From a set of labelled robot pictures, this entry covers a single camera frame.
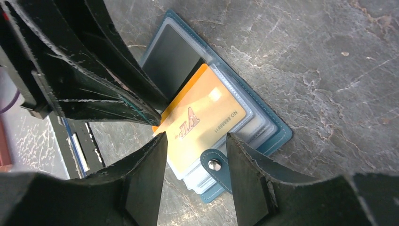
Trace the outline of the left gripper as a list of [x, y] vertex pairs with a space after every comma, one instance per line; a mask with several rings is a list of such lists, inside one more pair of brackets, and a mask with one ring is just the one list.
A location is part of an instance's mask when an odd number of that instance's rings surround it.
[[55, 0], [1, 1], [0, 65], [33, 117], [160, 124], [157, 110], [83, 45]]

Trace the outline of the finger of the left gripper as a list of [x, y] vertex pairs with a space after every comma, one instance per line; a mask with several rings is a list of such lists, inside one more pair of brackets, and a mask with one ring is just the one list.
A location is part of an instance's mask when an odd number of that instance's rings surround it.
[[89, 52], [131, 91], [156, 110], [168, 105], [165, 95], [129, 51], [102, 0], [56, 0], [55, 4]]

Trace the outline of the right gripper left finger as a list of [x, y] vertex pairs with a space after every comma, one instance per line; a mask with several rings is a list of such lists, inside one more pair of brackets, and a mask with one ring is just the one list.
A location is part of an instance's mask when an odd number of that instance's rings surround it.
[[2, 173], [3, 226], [155, 226], [167, 161], [165, 132], [85, 178]]

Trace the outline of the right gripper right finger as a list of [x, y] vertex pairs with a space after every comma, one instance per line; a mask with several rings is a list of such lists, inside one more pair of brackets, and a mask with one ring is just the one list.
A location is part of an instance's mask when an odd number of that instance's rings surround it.
[[346, 173], [314, 178], [227, 135], [231, 189], [240, 226], [396, 226], [399, 177]]

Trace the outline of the orange VIP card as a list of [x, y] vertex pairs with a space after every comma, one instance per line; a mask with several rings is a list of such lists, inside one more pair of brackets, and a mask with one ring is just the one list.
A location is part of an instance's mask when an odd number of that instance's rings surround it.
[[246, 116], [244, 107], [216, 73], [203, 64], [161, 114], [155, 135], [166, 132], [168, 163], [178, 179], [194, 168], [203, 151]]

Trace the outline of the blue card holder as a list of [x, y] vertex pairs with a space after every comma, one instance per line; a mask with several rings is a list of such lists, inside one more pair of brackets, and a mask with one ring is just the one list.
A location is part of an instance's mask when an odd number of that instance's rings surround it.
[[142, 67], [170, 100], [152, 131], [166, 132], [170, 168], [204, 203], [231, 192], [228, 133], [265, 155], [292, 137], [288, 125], [172, 10]]

